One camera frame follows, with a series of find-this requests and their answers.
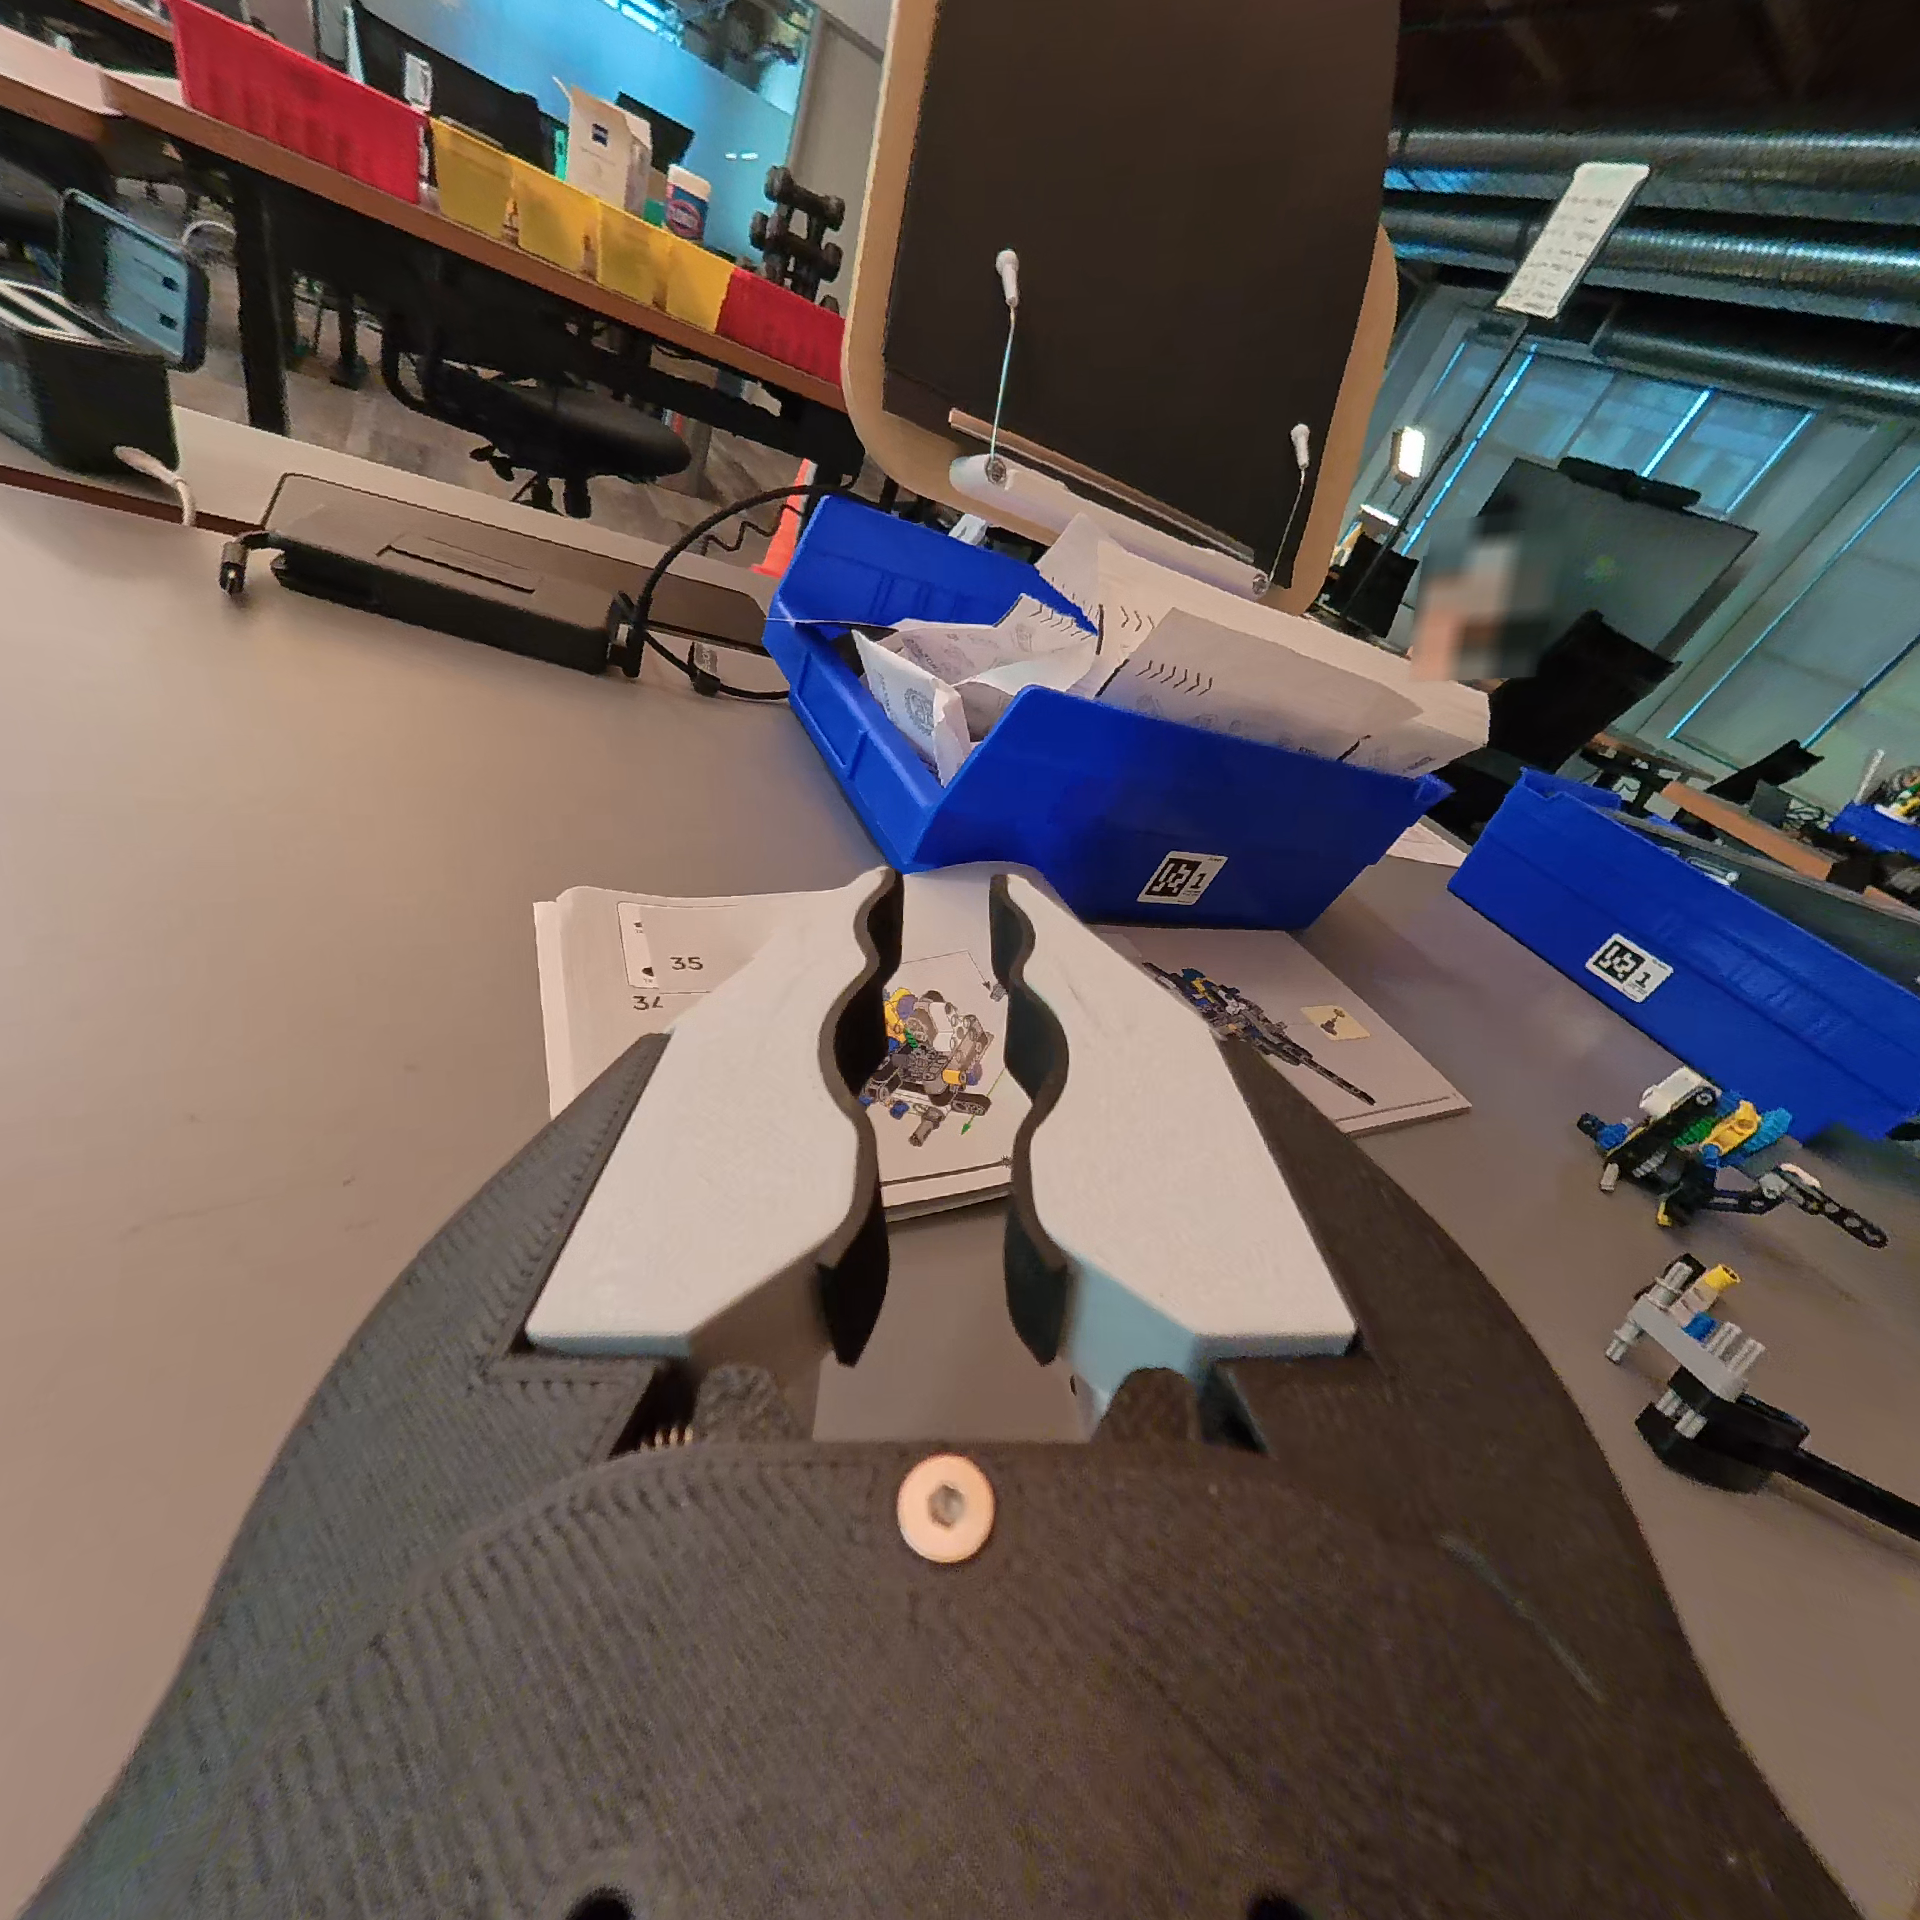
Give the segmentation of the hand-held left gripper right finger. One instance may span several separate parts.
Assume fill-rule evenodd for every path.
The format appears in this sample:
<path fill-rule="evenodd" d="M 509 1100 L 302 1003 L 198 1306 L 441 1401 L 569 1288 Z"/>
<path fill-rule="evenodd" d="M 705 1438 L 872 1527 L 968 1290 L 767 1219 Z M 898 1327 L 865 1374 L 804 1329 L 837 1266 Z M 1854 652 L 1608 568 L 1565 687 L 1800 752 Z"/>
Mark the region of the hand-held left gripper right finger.
<path fill-rule="evenodd" d="M 1026 1100 L 1005 1306 L 1080 1415 L 1138 1374 L 1345 1353 L 1353 1308 L 1200 1015 L 1024 876 L 992 879 L 989 935 Z"/>

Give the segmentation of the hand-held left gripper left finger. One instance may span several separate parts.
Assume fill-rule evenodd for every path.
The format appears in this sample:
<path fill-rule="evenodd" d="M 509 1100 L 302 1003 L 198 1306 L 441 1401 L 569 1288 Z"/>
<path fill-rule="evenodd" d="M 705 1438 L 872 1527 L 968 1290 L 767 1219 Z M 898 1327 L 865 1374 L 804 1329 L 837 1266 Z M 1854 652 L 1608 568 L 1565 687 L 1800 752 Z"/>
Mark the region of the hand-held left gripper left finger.
<path fill-rule="evenodd" d="M 888 1282 L 872 1124 L 904 889 L 814 896 L 660 1035 L 522 1334 L 682 1366 L 853 1366 Z"/>

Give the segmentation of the lego instruction booklet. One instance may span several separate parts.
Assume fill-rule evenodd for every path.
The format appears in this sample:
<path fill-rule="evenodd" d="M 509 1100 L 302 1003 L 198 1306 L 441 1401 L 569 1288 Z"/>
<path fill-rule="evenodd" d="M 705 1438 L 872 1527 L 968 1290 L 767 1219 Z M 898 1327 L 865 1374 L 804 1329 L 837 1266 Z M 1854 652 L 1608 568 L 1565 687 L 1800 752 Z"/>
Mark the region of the lego instruction booklet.
<path fill-rule="evenodd" d="M 858 1092 L 890 1219 L 1002 1196 L 1026 1112 L 1002 1064 L 984 870 L 902 882 L 902 962 L 884 993 L 886 1055 Z M 535 905 L 549 1112 L 638 1038 L 672 1027 L 814 895 L 669 898 L 570 887 Z M 1101 928 L 1097 938 L 1221 1041 L 1244 1041 L 1349 1136 L 1464 1114 L 1469 1100 L 1306 948 L 1274 930 Z"/>

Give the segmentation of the blue yellow lego gear assembly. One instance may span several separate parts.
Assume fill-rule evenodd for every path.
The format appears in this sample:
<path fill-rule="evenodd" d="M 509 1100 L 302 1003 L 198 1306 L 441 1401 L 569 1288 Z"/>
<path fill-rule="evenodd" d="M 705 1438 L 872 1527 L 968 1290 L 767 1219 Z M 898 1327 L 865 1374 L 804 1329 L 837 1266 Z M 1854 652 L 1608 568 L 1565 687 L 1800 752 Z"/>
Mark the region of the blue yellow lego gear assembly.
<path fill-rule="evenodd" d="M 1869 1251 L 1888 1249 L 1878 1224 L 1784 1160 L 1786 1108 L 1762 1108 L 1688 1068 L 1645 1088 L 1636 1114 L 1622 1121 L 1581 1114 L 1574 1127 L 1600 1154 L 1600 1192 L 1649 1194 L 1663 1230 L 1682 1230 L 1708 1212 L 1764 1216 L 1794 1208 Z"/>

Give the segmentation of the grey lego beam assembly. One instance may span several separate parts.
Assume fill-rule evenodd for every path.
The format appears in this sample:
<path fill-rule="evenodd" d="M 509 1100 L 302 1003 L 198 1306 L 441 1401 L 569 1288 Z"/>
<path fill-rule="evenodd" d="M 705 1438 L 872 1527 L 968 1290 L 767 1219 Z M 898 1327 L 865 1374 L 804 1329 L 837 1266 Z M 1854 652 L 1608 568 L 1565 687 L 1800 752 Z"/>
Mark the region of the grey lego beam assembly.
<path fill-rule="evenodd" d="M 1634 1296 L 1622 1324 L 1606 1340 L 1605 1359 L 1622 1366 L 1648 1343 L 1709 1399 L 1736 1403 L 1767 1352 L 1722 1315 L 1722 1296 L 1740 1286 L 1741 1276 L 1733 1266 L 1680 1256 Z"/>

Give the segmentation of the blue bin with paper bags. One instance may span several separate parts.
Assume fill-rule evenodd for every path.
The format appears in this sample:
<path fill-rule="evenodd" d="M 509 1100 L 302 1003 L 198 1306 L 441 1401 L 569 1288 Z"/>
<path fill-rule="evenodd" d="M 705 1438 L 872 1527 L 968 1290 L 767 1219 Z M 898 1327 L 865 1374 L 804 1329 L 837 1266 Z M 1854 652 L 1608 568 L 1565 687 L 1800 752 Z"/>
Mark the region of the blue bin with paper bags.
<path fill-rule="evenodd" d="M 862 678 L 855 642 L 914 618 L 982 627 L 1022 602 L 1092 638 L 1036 568 L 849 497 L 820 500 L 775 587 L 762 642 L 788 704 L 901 874 L 1016 864 L 1087 921 L 1296 930 L 1448 798 L 1436 775 L 1366 770 L 1055 689 L 1018 691 L 938 777 Z"/>

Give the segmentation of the pile of white paper bags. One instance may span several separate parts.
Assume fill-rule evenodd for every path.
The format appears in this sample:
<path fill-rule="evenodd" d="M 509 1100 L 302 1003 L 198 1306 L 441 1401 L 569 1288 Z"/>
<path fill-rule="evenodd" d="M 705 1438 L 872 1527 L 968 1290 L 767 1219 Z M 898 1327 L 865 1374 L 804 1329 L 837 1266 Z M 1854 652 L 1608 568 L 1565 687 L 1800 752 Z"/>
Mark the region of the pile of white paper bags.
<path fill-rule="evenodd" d="M 1029 691 L 1391 777 L 1436 772 L 1489 742 L 1484 694 L 1415 680 L 1366 641 L 1143 561 L 1086 515 L 1038 575 L 1062 609 L 1022 592 L 988 623 L 855 627 L 862 680 L 943 785 Z"/>

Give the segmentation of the orange traffic cone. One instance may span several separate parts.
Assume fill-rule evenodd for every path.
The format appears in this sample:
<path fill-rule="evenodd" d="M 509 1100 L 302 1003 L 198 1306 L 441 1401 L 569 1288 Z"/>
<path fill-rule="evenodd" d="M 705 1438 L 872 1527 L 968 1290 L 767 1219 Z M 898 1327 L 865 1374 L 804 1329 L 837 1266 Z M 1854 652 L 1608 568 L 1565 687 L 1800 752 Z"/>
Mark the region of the orange traffic cone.
<path fill-rule="evenodd" d="M 794 473 L 794 487 L 788 490 L 781 511 L 775 520 L 775 530 L 767 536 L 760 561 L 752 568 L 760 579 L 778 580 L 799 542 L 807 515 L 810 511 L 810 490 L 818 479 L 816 463 L 804 463 Z"/>

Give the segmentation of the blue bin with black box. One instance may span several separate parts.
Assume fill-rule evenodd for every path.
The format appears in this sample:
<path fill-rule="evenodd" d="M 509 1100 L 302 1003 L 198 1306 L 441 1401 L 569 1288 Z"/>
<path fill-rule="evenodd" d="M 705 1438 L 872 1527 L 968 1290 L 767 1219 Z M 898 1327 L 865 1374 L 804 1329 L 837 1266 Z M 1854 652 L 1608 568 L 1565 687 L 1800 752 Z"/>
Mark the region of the blue bin with black box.
<path fill-rule="evenodd" d="M 1917 1107 L 1916 962 L 1866 964 L 1762 895 L 1815 884 L 1734 867 L 1608 794 L 1527 772 L 1448 892 L 1680 1066 L 1784 1108 L 1800 1139 L 1895 1136 Z"/>

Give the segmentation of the white hanging tube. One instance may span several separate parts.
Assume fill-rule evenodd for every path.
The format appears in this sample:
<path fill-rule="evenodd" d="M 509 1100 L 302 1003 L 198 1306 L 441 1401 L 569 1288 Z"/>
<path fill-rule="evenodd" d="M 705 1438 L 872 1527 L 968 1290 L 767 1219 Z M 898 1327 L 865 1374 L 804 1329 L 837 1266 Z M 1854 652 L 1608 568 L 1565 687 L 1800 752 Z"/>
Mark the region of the white hanging tube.
<path fill-rule="evenodd" d="M 1082 480 L 1073 486 L 1064 470 L 1049 467 L 1036 451 L 1018 452 L 1015 436 L 1000 425 L 1005 396 L 1009 391 L 1012 355 L 1018 316 L 1018 256 L 1002 247 L 994 256 L 994 274 L 1005 306 L 1005 335 L 998 359 L 998 379 L 992 408 L 992 424 L 984 430 L 984 452 L 965 456 L 950 463 L 948 480 L 982 511 L 1009 511 L 1018 520 L 1044 524 L 1050 534 L 1064 534 L 1079 520 L 1089 520 L 1095 530 L 1136 561 L 1177 571 L 1202 585 L 1218 587 L 1260 602 L 1280 587 L 1280 566 L 1286 561 L 1293 537 L 1302 530 L 1306 486 L 1314 479 L 1312 428 L 1296 424 L 1289 430 L 1296 490 L 1286 511 L 1284 530 L 1269 561 L 1244 555 L 1222 536 L 1185 539 L 1172 529 L 1168 507 L 1144 505 L 1136 512 L 1119 511 L 1119 491 L 1112 483 Z"/>

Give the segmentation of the black office chair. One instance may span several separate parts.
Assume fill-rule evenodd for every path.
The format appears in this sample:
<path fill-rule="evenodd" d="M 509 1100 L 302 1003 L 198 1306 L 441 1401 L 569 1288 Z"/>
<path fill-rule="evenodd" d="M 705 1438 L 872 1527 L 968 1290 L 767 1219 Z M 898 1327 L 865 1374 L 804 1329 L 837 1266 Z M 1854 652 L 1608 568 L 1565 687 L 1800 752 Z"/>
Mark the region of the black office chair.
<path fill-rule="evenodd" d="M 474 439 L 470 458 L 513 483 L 513 500 L 535 512 L 592 515 L 592 480 L 647 487 L 690 467 L 690 451 L 666 424 L 565 379 L 509 379 L 408 353 L 398 326 L 382 335 L 378 377 L 410 414 Z"/>

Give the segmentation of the black tv screen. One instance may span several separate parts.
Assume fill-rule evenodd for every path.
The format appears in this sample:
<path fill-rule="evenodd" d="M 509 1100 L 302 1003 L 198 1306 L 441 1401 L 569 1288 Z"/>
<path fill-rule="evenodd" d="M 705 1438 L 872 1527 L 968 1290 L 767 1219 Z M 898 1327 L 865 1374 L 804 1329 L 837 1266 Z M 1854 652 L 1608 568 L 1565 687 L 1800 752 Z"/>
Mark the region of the black tv screen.
<path fill-rule="evenodd" d="M 1682 490 L 1665 487 L 1660 504 L 1620 499 L 1516 459 L 1471 520 L 1471 561 L 1492 577 L 1476 670 L 1492 682 L 1532 674 L 1590 609 L 1676 660 L 1754 539 L 1698 512 Z"/>

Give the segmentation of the small red bin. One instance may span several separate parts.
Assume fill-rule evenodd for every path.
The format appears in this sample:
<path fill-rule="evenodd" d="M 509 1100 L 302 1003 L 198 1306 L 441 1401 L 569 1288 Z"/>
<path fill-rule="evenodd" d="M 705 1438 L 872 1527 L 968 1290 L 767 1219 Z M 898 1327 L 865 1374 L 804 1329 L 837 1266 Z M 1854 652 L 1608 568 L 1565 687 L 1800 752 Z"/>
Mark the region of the small red bin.
<path fill-rule="evenodd" d="M 714 332 L 784 368 L 840 384 L 846 319 L 756 272 L 733 268 Z"/>

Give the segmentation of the yellow bin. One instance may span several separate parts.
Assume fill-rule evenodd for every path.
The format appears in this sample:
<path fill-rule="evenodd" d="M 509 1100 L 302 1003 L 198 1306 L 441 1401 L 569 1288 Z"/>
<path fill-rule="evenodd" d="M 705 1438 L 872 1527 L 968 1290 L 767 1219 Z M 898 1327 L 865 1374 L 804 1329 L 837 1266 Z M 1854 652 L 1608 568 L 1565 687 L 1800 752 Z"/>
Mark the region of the yellow bin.
<path fill-rule="evenodd" d="M 597 279 L 602 201 L 511 156 L 511 222 L 518 251 L 567 274 Z"/>
<path fill-rule="evenodd" d="M 717 335 L 736 263 L 665 228 L 655 232 L 655 241 L 660 258 L 655 306 L 686 327 Z"/>
<path fill-rule="evenodd" d="M 608 201 L 597 201 L 594 215 L 592 272 L 597 283 L 638 305 L 665 306 L 673 235 Z"/>
<path fill-rule="evenodd" d="M 513 244 L 513 158 L 488 138 L 429 120 L 439 212 L 488 241 Z"/>

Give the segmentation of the black dumbbell rack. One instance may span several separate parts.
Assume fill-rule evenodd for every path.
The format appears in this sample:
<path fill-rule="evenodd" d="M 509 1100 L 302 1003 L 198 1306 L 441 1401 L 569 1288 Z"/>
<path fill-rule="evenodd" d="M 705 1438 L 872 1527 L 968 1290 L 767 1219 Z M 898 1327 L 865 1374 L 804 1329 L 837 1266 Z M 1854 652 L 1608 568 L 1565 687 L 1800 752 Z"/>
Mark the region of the black dumbbell rack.
<path fill-rule="evenodd" d="M 750 225 L 758 274 L 810 305 L 838 312 L 824 289 L 838 279 L 848 258 L 837 238 L 848 218 L 846 200 L 807 187 L 784 166 L 770 168 L 762 196 L 767 208 L 756 210 Z"/>

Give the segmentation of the long wooden table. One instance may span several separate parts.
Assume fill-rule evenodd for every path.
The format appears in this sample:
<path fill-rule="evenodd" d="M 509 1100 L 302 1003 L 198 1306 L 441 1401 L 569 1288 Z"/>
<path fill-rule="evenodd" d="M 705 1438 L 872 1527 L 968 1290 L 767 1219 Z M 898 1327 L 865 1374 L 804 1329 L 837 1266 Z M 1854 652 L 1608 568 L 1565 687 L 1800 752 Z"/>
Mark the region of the long wooden table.
<path fill-rule="evenodd" d="M 70 177 L 146 177 L 160 168 L 160 147 L 170 147 L 186 175 L 222 187 L 236 228 L 254 428 L 289 434 L 284 295 L 289 276 L 304 274 L 368 299 L 382 320 L 401 319 L 401 353 L 442 345 L 462 327 L 479 327 L 492 345 L 503 345 L 511 326 L 528 320 L 533 355 L 549 371 L 810 459 L 818 473 L 862 467 L 864 447 L 832 383 L 168 104 L 144 78 L 113 75 L 8 33 L 1 107 L 4 145 L 20 148 L 24 127 L 45 128 L 54 168 Z"/>

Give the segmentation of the black box device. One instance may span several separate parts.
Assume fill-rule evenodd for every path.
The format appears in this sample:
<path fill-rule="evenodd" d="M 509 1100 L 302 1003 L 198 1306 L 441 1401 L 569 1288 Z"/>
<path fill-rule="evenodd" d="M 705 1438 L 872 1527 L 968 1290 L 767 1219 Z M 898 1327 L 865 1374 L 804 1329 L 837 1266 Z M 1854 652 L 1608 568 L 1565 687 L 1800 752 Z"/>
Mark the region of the black box device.
<path fill-rule="evenodd" d="M 118 448 L 178 470 L 168 363 L 58 294 L 1 279 L 1 433 L 73 473 L 117 473 Z"/>

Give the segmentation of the hanging paper sign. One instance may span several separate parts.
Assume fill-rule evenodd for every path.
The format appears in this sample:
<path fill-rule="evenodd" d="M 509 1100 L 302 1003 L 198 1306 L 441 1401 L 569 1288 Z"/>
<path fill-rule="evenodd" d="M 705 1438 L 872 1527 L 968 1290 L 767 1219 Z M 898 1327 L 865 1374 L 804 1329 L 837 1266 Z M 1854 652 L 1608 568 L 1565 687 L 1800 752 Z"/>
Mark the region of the hanging paper sign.
<path fill-rule="evenodd" d="M 1584 161 L 1552 207 L 1495 312 L 1521 322 L 1559 320 L 1594 256 L 1606 247 L 1649 168 L 1632 161 Z"/>

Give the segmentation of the white box with blue logo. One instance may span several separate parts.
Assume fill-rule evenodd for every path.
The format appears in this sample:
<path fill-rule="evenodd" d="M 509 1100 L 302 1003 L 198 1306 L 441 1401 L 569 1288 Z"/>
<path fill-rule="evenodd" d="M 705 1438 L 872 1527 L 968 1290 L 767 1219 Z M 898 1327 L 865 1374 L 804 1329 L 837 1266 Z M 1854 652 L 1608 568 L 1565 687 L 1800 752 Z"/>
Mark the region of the white box with blue logo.
<path fill-rule="evenodd" d="M 640 218 L 653 171 L 650 122 L 585 87 L 565 82 L 562 91 L 567 94 L 565 182 L 597 201 Z"/>

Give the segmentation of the dark drawer cabinet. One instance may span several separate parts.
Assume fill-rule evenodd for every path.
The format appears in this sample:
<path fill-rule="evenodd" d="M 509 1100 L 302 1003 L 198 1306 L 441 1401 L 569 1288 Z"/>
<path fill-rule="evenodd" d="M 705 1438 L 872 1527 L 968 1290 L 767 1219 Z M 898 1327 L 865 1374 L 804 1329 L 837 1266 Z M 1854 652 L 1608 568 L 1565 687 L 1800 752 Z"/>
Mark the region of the dark drawer cabinet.
<path fill-rule="evenodd" d="M 200 263 L 76 187 L 62 193 L 56 215 L 56 289 L 117 332 L 158 350 L 168 368 L 202 368 L 208 276 Z"/>

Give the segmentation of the large red bin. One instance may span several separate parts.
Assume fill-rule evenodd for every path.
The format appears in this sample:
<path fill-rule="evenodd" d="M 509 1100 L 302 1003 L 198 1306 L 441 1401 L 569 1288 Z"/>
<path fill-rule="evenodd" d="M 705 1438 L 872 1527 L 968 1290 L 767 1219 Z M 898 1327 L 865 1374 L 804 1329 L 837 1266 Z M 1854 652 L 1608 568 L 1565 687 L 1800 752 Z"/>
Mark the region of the large red bin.
<path fill-rule="evenodd" d="M 417 203 L 425 114 L 206 6 L 170 3 L 183 105 Z"/>

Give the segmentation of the black screen with wooden frame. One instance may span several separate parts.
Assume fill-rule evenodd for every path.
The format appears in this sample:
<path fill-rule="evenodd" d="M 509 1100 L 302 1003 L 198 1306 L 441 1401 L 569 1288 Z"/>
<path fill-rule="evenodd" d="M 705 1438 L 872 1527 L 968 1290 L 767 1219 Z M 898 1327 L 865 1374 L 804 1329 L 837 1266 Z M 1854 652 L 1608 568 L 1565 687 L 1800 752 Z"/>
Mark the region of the black screen with wooden frame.
<path fill-rule="evenodd" d="M 1312 428 L 1302 530 L 1264 602 L 1302 614 L 1342 530 L 1398 316 L 1383 228 L 1393 3 L 890 6 L 844 344 L 855 433 L 901 490 L 1000 425 L 1119 511 L 1269 561 Z"/>

